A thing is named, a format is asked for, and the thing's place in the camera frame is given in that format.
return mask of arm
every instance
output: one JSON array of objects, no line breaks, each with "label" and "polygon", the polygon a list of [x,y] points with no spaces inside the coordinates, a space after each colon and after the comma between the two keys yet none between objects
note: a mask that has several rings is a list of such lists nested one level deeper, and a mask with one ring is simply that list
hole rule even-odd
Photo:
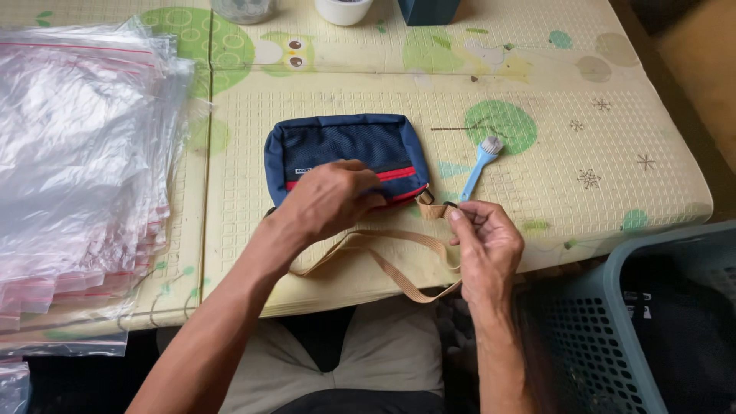
[{"label": "arm", "polygon": [[524,240],[498,204],[461,203],[450,216],[460,244],[462,296],[468,302],[478,345],[481,412],[534,413],[521,344],[511,317],[512,276]]},{"label": "arm", "polygon": [[127,412],[217,413],[276,282],[309,245],[385,205],[378,194],[361,195],[379,184],[360,161],[305,174],[163,352]]}]

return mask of laundry basket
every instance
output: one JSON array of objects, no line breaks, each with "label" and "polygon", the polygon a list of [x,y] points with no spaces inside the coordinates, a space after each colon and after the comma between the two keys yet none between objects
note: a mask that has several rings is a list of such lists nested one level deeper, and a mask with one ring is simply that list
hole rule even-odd
[{"label": "laundry basket", "polygon": [[736,304],[736,221],[629,240],[577,278],[534,283],[517,296],[548,352],[562,413],[666,413],[620,289],[630,258],[669,256],[688,278]]}]

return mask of black buckle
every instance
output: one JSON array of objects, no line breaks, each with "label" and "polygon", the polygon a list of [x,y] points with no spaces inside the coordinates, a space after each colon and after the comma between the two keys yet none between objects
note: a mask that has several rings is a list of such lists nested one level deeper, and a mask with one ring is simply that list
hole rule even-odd
[{"label": "black buckle", "polygon": [[418,200],[419,199],[419,196],[422,195],[422,194],[424,194],[424,193],[427,193],[429,195],[429,197],[432,199],[432,201],[430,201],[429,203],[430,204],[434,203],[434,196],[429,191],[429,189],[423,189],[422,191],[418,192],[417,195],[414,196],[414,200]]}]

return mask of nylon webbing strap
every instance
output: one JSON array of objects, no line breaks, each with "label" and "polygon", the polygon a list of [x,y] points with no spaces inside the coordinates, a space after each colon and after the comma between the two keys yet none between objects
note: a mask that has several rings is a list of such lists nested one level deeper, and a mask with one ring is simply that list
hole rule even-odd
[{"label": "nylon webbing strap", "polygon": [[[427,192],[423,192],[417,196],[417,204],[419,205],[420,213],[422,215],[422,218],[426,220],[435,220],[439,218],[447,219],[450,216],[450,213],[456,209],[454,206],[444,204],[440,206],[432,206],[431,203],[433,200],[434,199],[432,198],[432,196],[428,195]],[[325,255],[317,263],[315,263],[314,266],[310,267],[307,270],[290,270],[289,273],[299,277],[307,277],[310,273],[322,266],[328,260],[332,259],[335,255],[344,253],[349,250],[360,250],[368,252],[373,260],[378,263],[378,266],[380,266],[381,269],[385,272],[385,274],[387,274],[394,281],[394,283],[396,283],[396,285],[401,288],[401,291],[404,292],[407,297],[415,302],[428,304],[429,302],[432,302],[435,299],[441,298],[442,296],[445,296],[446,294],[454,291],[455,289],[457,289],[458,286],[460,286],[462,280],[457,281],[455,284],[448,287],[437,296],[431,297],[424,295],[400,270],[398,270],[393,264],[391,264],[391,262],[386,260],[383,256],[381,256],[372,248],[366,246],[368,243],[370,243],[372,239],[377,237],[389,237],[391,239],[407,240],[426,246],[427,248],[430,248],[434,253],[436,253],[437,256],[439,256],[445,264],[447,264],[447,267],[450,271],[452,271],[453,273],[460,273],[460,266],[453,267],[448,263],[447,249],[445,249],[445,245],[443,245],[442,242],[434,237],[426,236],[425,234],[419,234],[414,233],[413,231],[404,230],[351,231],[346,234],[342,239],[340,239],[337,243],[335,243],[335,245],[333,245],[329,250],[327,250]]]}]

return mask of play mat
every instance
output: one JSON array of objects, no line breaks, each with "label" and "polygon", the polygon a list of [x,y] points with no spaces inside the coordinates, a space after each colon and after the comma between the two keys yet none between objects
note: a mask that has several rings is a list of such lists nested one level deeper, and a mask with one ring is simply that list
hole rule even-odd
[{"label": "play mat", "polygon": [[[395,0],[375,0],[355,27],[322,20],[312,1],[280,0],[271,21],[231,24],[206,0],[11,0],[0,23],[123,21],[180,36],[198,60],[194,93],[214,110],[180,165],[171,247],[142,284],[132,329],[183,323],[225,276],[272,207],[263,144],[276,122],[399,113],[417,131],[438,201],[457,201],[486,136],[506,145],[473,198],[500,203],[526,239],[520,271],[610,252],[625,239],[700,223],[703,176],[607,0],[464,0],[446,27],[407,27]],[[443,239],[416,207],[361,228]],[[314,245],[293,267],[333,244]],[[375,248],[417,286],[450,284],[435,255],[408,242]],[[331,309],[399,292],[368,255],[323,276],[286,276],[264,316]]]}]

